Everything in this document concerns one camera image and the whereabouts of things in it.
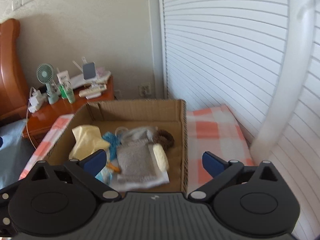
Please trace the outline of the brown hair scrunchie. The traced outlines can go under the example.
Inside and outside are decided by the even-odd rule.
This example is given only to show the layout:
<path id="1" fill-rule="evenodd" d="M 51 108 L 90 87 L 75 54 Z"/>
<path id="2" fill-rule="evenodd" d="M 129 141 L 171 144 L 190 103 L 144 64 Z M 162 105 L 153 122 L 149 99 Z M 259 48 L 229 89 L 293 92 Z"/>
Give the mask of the brown hair scrunchie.
<path id="1" fill-rule="evenodd" d="M 165 151 L 172 148 L 175 143 L 175 139 L 171 133 L 163 129 L 157 130 L 154 133 L 152 140 L 155 144 L 160 144 Z"/>

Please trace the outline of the phone stand with mirror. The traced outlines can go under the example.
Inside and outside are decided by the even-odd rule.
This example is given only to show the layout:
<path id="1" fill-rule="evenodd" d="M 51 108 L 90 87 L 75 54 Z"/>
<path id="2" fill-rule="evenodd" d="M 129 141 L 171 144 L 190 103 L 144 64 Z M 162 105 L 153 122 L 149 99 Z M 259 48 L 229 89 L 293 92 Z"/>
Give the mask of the phone stand with mirror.
<path id="1" fill-rule="evenodd" d="M 97 71 L 94 62 L 84 63 L 82 65 L 82 73 L 85 83 L 93 83 L 97 81 Z"/>

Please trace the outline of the wooden headboard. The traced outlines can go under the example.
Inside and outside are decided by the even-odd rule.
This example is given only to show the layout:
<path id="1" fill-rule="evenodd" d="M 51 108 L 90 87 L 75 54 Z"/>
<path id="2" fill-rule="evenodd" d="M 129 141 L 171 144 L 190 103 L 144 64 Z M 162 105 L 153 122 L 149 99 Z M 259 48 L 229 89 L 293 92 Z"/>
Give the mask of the wooden headboard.
<path id="1" fill-rule="evenodd" d="M 1 125 L 25 118 L 29 87 L 17 55 L 20 22 L 1 23 Z"/>

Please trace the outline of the blue tassel sachet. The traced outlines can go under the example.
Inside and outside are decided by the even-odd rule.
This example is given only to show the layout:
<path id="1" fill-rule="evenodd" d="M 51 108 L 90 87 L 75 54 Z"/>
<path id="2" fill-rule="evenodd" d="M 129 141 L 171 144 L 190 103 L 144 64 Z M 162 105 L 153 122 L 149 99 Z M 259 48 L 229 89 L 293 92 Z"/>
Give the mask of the blue tassel sachet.
<path id="1" fill-rule="evenodd" d="M 108 150 L 110 161 L 113 161 L 117 157 L 117 147 L 120 145 L 120 138 L 111 132 L 106 132 L 102 138 L 110 144 Z"/>

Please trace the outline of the white cloth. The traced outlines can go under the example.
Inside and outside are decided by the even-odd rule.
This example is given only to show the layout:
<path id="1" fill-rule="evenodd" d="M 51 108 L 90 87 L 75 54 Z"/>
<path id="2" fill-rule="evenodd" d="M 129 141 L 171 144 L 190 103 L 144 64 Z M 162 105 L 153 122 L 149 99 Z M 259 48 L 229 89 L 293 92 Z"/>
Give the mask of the white cloth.
<path id="1" fill-rule="evenodd" d="M 167 172 L 160 172 L 153 177 L 142 177 L 135 179 L 120 179 L 120 175 L 114 175 L 109 186 L 116 191 L 132 191 L 138 189 L 151 189 L 153 187 L 169 184 L 169 176 Z"/>

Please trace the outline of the grey fabric pouch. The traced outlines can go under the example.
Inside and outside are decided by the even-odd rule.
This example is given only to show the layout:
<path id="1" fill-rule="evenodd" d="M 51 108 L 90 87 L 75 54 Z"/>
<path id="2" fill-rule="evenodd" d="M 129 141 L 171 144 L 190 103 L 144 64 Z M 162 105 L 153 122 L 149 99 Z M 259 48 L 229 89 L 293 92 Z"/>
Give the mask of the grey fabric pouch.
<path id="1" fill-rule="evenodd" d="M 158 128 L 155 126 L 143 126 L 125 131 L 120 138 L 122 144 L 138 141 L 152 141 Z"/>
<path id="2" fill-rule="evenodd" d="M 146 142 L 119 146 L 117 148 L 117 161 L 121 170 L 120 179 L 135 179 L 157 175 L 150 147 Z"/>

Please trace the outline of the white cosmetic box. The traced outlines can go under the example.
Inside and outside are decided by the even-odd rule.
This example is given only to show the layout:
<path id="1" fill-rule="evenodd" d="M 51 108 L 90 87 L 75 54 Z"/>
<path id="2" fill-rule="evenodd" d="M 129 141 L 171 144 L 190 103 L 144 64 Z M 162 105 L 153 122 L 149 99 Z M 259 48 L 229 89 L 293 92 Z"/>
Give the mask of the white cosmetic box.
<path id="1" fill-rule="evenodd" d="M 69 73 L 67 70 L 57 73 L 57 78 L 58 78 L 59 83 L 61 83 L 61 84 L 63 84 L 64 82 L 70 81 Z"/>

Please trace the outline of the white louvered door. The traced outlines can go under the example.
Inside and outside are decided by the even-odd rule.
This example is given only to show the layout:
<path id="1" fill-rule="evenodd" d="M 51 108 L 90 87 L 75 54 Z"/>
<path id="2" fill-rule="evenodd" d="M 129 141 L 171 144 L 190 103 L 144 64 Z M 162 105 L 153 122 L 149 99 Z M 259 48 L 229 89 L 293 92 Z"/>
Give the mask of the white louvered door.
<path id="1" fill-rule="evenodd" d="M 156 95 L 190 111 L 226 105 L 252 159 L 300 203 L 319 237 L 319 0 L 149 0 Z"/>

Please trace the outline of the white power adapter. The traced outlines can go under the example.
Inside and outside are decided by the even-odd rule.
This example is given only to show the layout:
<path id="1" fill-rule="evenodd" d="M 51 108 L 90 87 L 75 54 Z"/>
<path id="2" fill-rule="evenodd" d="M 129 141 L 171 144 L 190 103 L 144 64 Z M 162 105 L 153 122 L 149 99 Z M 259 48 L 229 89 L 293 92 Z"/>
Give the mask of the white power adapter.
<path id="1" fill-rule="evenodd" d="M 31 87 L 28 99 L 28 111 L 30 113 L 37 112 L 42 105 L 48 101 L 47 94 L 42 94 L 39 90 Z"/>

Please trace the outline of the blue surgical mask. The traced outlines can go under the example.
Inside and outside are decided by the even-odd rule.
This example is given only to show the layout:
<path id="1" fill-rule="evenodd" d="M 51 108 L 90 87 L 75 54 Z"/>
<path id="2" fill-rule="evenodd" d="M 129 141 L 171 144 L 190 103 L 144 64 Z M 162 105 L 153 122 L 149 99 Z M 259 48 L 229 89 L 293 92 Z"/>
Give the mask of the blue surgical mask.
<path id="1" fill-rule="evenodd" d="M 95 178 L 100 182 L 110 185 L 112 178 L 113 178 L 114 171 L 109 169 L 108 167 L 104 167 L 96 176 Z"/>

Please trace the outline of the brown cardboard box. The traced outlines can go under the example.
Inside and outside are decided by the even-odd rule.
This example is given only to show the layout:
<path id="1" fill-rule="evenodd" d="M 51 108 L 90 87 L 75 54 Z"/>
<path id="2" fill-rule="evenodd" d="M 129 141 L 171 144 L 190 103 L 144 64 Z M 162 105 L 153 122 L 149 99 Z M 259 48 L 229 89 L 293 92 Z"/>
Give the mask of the brown cardboard box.
<path id="1" fill-rule="evenodd" d="M 167 151 L 169 183 L 151 188 L 152 192 L 186 192 L 188 188 L 188 146 L 186 106 L 183 100 L 114 100 L 89 102 L 71 119 L 45 160 L 61 165 L 75 145 L 72 129 L 80 125 L 98 126 L 101 133 L 118 127 L 155 126 L 169 132 L 175 140 Z"/>

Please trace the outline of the wall power socket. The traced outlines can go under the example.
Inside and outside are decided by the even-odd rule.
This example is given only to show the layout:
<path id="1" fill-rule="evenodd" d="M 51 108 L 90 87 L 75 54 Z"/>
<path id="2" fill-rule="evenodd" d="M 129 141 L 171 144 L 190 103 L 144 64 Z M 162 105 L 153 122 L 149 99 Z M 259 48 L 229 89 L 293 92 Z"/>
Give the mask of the wall power socket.
<path id="1" fill-rule="evenodd" d="M 147 98 L 148 96 L 152 95 L 151 83 L 149 82 L 141 83 L 138 86 L 138 90 L 139 90 L 139 95 L 143 98 Z"/>

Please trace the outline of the pink checkered tablecloth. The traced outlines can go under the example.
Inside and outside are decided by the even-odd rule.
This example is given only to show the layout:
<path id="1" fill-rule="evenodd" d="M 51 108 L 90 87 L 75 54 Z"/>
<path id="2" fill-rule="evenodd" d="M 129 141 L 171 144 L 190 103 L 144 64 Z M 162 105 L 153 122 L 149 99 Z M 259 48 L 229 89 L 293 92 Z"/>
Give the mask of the pink checkered tablecloth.
<path id="1" fill-rule="evenodd" d="M 49 155 L 54 143 L 61 137 L 73 117 L 73 114 L 66 114 L 57 118 L 27 162 L 20 174 L 20 179 L 26 177 L 38 160 Z M 240 126 L 227 106 L 187 112 L 187 131 L 187 193 L 211 180 L 211 176 L 202 167 L 202 155 L 206 151 L 210 151 L 224 160 L 238 159 L 245 165 L 254 165 Z"/>

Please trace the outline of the wooden nightstand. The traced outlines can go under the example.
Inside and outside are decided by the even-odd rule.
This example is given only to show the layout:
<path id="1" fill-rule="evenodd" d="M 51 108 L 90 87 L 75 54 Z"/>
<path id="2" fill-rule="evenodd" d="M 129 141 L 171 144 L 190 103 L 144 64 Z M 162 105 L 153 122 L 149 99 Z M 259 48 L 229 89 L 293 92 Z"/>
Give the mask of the wooden nightstand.
<path id="1" fill-rule="evenodd" d="M 28 122 L 22 132 L 22 137 L 30 139 L 35 147 L 37 147 L 59 116 L 74 114 L 88 102 L 114 100 L 113 76 L 111 75 L 107 81 L 107 91 L 104 91 L 102 96 L 98 98 L 90 100 L 80 98 L 79 92 L 81 90 L 83 90 L 83 88 L 75 90 L 75 103 L 69 103 L 67 99 L 59 98 L 55 104 L 50 105 L 45 102 L 37 112 L 33 114 L 29 113 Z"/>

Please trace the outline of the orange small toy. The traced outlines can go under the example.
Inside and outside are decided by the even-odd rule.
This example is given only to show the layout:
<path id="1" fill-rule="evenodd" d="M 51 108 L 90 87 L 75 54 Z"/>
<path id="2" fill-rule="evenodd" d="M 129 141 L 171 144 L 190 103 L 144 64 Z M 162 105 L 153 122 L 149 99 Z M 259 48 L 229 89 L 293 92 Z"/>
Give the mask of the orange small toy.
<path id="1" fill-rule="evenodd" d="M 112 163 L 107 163 L 106 167 L 108 169 L 112 170 L 113 172 L 116 172 L 116 173 L 120 173 L 121 172 L 120 168 L 117 167 L 117 166 L 114 166 Z"/>

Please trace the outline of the green small bottle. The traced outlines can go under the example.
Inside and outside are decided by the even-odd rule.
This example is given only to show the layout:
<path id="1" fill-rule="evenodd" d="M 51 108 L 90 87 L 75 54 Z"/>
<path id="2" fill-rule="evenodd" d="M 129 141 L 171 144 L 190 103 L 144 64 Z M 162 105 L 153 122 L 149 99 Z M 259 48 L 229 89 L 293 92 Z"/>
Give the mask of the green small bottle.
<path id="1" fill-rule="evenodd" d="M 61 94 L 61 98 L 66 99 L 67 96 L 66 96 L 66 94 L 65 94 L 63 85 L 59 84 L 59 85 L 58 85 L 58 88 L 59 88 L 59 91 L 60 91 L 60 94 Z"/>

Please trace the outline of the cream hair scrunchie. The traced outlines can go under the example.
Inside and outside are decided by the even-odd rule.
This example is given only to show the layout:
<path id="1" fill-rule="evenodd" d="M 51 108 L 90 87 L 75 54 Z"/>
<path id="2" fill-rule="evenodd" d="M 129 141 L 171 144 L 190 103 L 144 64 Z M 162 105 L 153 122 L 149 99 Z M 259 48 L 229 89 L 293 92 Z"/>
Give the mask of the cream hair scrunchie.
<path id="1" fill-rule="evenodd" d="M 153 153 L 155 155 L 155 159 L 158 165 L 158 168 L 161 172 L 167 171 L 169 169 L 169 162 L 167 159 L 167 155 L 164 152 L 164 149 L 161 144 L 153 145 Z"/>

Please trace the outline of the green handheld fan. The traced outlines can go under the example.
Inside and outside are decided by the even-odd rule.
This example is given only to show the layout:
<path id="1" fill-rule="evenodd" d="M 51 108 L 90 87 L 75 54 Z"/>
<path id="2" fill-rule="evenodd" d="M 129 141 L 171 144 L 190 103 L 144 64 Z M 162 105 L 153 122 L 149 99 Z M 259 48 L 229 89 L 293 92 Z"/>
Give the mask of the green handheld fan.
<path id="1" fill-rule="evenodd" d="M 40 83 L 46 85 L 49 104 L 55 104 L 59 100 L 59 95 L 57 92 L 57 86 L 54 82 L 53 67 L 47 63 L 39 65 L 36 70 L 36 76 Z"/>

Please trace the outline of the green tube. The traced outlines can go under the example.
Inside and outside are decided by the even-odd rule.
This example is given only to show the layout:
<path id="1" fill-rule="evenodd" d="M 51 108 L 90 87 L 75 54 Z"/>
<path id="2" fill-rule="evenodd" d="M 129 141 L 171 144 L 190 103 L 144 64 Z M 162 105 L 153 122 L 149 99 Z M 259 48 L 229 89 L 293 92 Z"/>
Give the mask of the green tube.
<path id="1" fill-rule="evenodd" d="M 67 96 L 69 103 L 75 103 L 75 96 L 74 96 L 74 92 L 73 92 L 71 83 L 69 81 L 65 81 L 63 83 L 63 88 L 64 88 L 64 91 L 65 91 L 65 94 Z"/>

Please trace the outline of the grey blue bedding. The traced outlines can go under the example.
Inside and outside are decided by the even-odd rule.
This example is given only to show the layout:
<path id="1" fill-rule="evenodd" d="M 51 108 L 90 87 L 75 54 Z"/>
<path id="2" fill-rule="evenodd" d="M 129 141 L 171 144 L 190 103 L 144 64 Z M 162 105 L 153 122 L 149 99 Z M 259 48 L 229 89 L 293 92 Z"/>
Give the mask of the grey blue bedding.
<path id="1" fill-rule="evenodd" d="M 0 151 L 0 188 L 19 180 L 35 148 L 29 139 L 22 137 L 25 119 L 2 126 Z"/>

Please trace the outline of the white remote control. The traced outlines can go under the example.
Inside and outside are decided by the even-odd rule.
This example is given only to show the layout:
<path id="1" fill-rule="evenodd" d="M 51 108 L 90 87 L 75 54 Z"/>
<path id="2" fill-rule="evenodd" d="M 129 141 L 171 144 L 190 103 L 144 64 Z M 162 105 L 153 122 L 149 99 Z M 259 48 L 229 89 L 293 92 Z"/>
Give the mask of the white remote control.
<path id="1" fill-rule="evenodd" d="M 81 90 L 79 92 L 80 98 L 93 99 L 100 97 L 104 91 L 107 90 L 106 84 L 99 84 L 96 86 L 91 86 L 87 89 Z"/>

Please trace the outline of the yellow cloth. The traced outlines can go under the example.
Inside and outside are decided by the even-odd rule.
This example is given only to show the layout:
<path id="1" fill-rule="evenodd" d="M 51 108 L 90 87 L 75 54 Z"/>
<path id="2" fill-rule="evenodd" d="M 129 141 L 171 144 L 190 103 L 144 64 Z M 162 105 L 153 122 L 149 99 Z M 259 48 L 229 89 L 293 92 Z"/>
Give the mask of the yellow cloth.
<path id="1" fill-rule="evenodd" d="M 97 150 L 108 150 L 110 143 L 101 136 L 100 129 L 93 125 L 80 125 L 72 129 L 75 145 L 69 159 L 83 160 Z"/>

